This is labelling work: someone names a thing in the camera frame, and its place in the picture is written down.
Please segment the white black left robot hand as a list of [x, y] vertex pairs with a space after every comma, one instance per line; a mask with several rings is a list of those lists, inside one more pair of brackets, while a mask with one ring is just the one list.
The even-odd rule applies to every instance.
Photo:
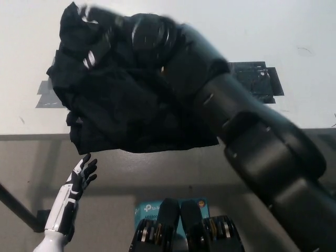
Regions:
[[66, 237], [74, 232], [79, 200], [97, 178], [96, 170], [97, 160], [92, 160], [90, 153], [78, 162], [57, 194], [45, 230], [59, 232]]

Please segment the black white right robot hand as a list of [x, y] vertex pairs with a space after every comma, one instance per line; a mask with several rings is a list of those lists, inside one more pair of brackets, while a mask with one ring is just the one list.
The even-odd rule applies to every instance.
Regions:
[[133, 30], [143, 17], [142, 14], [123, 16], [95, 5], [77, 7], [80, 19], [98, 28], [98, 40], [89, 47], [82, 63], [92, 69], [109, 53], [117, 54], [117, 61], [127, 66], [136, 66], [133, 51]]

